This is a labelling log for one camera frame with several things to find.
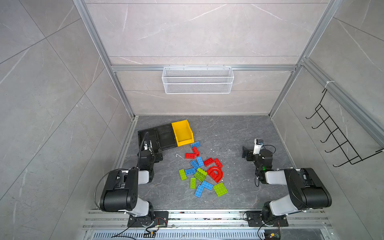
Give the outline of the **yellow plastic bin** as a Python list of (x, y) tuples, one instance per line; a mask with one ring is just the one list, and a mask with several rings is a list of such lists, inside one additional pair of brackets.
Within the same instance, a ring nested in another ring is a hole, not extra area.
[(195, 142), (194, 134), (188, 120), (173, 122), (172, 128), (178, 147), (190, 145)]

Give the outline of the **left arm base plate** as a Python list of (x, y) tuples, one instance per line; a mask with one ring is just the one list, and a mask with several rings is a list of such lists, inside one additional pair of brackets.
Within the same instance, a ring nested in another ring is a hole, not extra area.
[(145, 217), (129, 217), (127, 226), (131, 228), (148, 228), (167, 226), (169, 219), (168, 211), (154, 211)]

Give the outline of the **green lego large plate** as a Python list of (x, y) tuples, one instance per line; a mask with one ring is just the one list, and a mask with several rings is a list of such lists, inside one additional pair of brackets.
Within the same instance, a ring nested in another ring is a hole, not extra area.
[(222, 197), (228, 193), (228, 190), (223, 183), (218, 183), (218, 184), (214, 185), (213, 189), (214, 189), (214, 191), (218, 197)]

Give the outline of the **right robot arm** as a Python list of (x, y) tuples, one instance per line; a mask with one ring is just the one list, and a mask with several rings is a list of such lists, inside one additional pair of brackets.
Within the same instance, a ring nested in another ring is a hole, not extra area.
[(253, 162), (255, 184), (281, 185), (288, 194), (278, 200), (266, 202), (261, 212), (264, 222), (282, 218), (308, 209), (328, 208), (332, 197), (317, 173), (312, 168), (274, 170), (273, 152), (259, 147), (258, 150), (242, 149), (242, 158)]

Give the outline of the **red lego small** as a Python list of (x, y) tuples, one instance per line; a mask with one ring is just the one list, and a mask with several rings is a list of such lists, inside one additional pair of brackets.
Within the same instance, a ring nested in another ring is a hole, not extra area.
[(194, 154), (195, 154), (196, 157), (199, 157), (199, 156), (200, 156), (200, 152), (199, 152), (199, 150), (198, 150), (197, 147), (193, 147), (192, 150), (193, 150), (193, 152), (194, 152)]

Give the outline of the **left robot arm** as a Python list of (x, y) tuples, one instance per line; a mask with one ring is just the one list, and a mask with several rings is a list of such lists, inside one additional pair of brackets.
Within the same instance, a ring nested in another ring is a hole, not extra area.
[(153, 151), (149, 132), (145, 132), (137, 165), (130, 169), (114, 169), (103, 176), (107, 180), (99, 200), (94, 192), (96, 207), (103, 212), (123, 212), (135, 218), (154, 220), (154, 207), (139, 197), (138, 188), (139, 185), (152, 182), (157, 160), (158, 154)]

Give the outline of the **red arch lego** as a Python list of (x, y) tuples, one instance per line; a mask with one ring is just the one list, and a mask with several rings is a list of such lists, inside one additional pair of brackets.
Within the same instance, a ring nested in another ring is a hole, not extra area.
[(212, 166), (207, 170), (208, 175), (218, 184), (223, 178), (223, 171), (217, 166)]

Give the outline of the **black bin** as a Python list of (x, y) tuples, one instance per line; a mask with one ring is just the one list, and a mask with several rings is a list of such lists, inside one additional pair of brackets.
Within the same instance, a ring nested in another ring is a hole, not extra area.
[(177, 142), (172, 124), (157, 127), (159, 149), (162, 151), (176, 148)]
[(141, 151), (144, 150), (144, 142), (151, 142), (152, 144), (152, 150), (154, 153), (159, 152), (159, 143), (158, 143), (158, 133), (157, 128), (150, 128), (146, 130), (138, 131), (138, 138), (139, 138), (139, 147), (141, 147)]

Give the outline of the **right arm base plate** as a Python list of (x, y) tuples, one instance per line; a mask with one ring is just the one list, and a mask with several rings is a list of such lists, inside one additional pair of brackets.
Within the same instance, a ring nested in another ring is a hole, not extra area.
[(274, 216), (269, 212), (246, 211), (243, 219), (248, 222), (249, 227), (288, 227), (286, 216)]

